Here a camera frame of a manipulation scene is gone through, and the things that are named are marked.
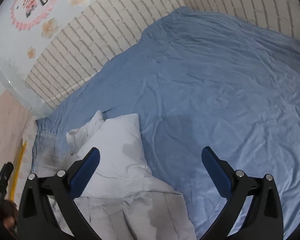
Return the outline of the person's left hand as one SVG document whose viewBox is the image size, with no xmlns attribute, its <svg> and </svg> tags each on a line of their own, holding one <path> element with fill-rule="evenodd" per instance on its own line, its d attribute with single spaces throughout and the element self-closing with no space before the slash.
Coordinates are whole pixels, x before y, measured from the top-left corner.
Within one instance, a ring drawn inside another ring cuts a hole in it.
<svg viewBox="0 0 300 240">
<path fill-rule="evenodd" d="M 18 209 L 15 202 L 11 200 L 4 200 L 1 205 L 1 210 L 3 213 L 3 225 L 8 230 L 8 232 L 15 236 L 15 228 L 17 226 L 18 220 Z"/>
</svg>

